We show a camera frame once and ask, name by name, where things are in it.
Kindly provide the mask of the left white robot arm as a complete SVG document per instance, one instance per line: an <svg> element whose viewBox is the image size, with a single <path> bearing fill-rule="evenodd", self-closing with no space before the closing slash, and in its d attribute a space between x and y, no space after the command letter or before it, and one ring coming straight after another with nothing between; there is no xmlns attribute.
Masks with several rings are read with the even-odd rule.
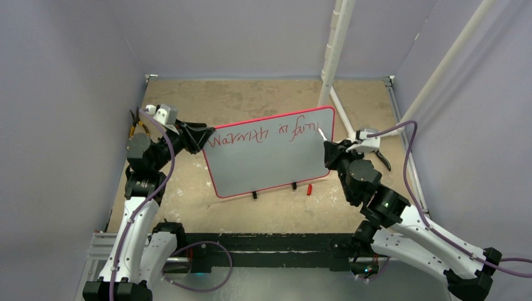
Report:
<svg viewBox="0 0 532 301"><path fill-rule="evenodd" d="M162 168L174 165L176 154L182 150L199 153L215 128L176 120L161 130L157 141L139 132L127 142L122 221L105 266L96 280L84 285L84 300L152 300L152 287L166 260L186 251L181 223L152 225L169 181Z"/></svg>

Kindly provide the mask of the pink framed whiteboard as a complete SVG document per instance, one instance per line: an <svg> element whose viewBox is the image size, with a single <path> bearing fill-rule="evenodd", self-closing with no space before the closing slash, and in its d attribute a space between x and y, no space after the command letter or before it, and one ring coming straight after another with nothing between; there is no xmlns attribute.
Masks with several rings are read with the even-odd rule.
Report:
<svg viewBox="0 0 532 301"><path fill-rule="evenodd" d="M323 106L217 126L203 155L218 198L325 177L318 128L334 137L335 109Z"/></svg>

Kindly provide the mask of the white red marker pen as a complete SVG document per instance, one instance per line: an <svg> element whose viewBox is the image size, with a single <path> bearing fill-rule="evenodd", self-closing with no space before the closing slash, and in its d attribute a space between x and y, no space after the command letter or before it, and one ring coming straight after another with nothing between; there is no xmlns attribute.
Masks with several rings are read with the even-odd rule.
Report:
<svg viewBox="0 0 532 301"><path fill-rule="evenodd" d="M319 132L321 138L323 139L324 142L328 142L328 139L326 138L325 136L325 133L321 130L321 128L318 128L317 131Z"/></svg>

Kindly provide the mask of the yellow handled pliers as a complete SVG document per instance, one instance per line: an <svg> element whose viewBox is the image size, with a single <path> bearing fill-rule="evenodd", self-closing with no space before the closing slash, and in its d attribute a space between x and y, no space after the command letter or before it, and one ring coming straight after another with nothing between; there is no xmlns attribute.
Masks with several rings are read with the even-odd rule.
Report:
<svg viewBox="0 0 532 301"><path fill-rule="evenodd" d="M150 137L151 136L151 132L150 130L148 129L147 125L144 124L141 119L140 119L140 116L139 116L139 107L136 107L135 110L130 110L130 115L132 117L132 126L130 127L130 131L129 131L129 138L132 138L136 132L136 128L137 126L140 126L143 130L144 130L144 133Z"/></svg>

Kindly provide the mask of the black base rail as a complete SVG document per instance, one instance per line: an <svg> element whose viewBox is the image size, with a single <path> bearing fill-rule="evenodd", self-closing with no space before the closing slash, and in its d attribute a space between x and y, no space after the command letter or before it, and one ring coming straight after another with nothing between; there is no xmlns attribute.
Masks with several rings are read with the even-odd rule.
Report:
<svg viewBox="0 0 532 301"><path fill-rule="evenodd" d="M213 267L351 269L353 258L373 258L370 248L354 244L350 233L187 233L191 271Z"/></svg>

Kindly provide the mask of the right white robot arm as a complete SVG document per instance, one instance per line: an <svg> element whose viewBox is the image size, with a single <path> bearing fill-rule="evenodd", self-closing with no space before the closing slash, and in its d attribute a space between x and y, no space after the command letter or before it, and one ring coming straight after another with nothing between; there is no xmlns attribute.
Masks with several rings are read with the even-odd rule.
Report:
<svg viewBox="0 0 532 301"><path fill-rule="evenodd" d="M443 281L460 300L485 300L502 254L472 245L430 221L381 183L371 161L348 150L348 140L324 142L324 165L338 174L346 201L365 217L347 248L354 256L391 256Z"/></svg>

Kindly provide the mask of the aluminium frame rail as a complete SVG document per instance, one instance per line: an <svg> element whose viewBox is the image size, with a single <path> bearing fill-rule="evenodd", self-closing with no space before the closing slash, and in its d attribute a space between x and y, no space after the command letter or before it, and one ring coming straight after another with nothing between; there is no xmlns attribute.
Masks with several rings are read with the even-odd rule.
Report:
<svg viewBox="0 0 532 301"><path fill-rule="evenodd" d="M78 300L152 300L152 288L167 263L182 263L193 273L213 267L328 268L353 272L366 282L379 274L376 266L363 267L364 258L392 257L450 285L456 280L443 260L397 233L378 230L360 233L185 233L180 223L161 223L136 244L123 249L114 285L108 276L119 245L114 233L94 234L90 261L103 260L105 268L91 273L77 293Z"/></svg>

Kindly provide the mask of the black handled pliers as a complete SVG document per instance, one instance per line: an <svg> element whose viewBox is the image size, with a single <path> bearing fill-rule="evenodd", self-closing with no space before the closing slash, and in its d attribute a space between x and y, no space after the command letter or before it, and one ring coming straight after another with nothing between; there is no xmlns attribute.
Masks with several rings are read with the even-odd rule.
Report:
<svg viewBox="0 0 532 301"><path fill-rule="evenodd" d="M389 160L379 150L375 150L374 153L375 153L375 156L383 163L386 169L388 171L391 171L391 164Z"/></svg>

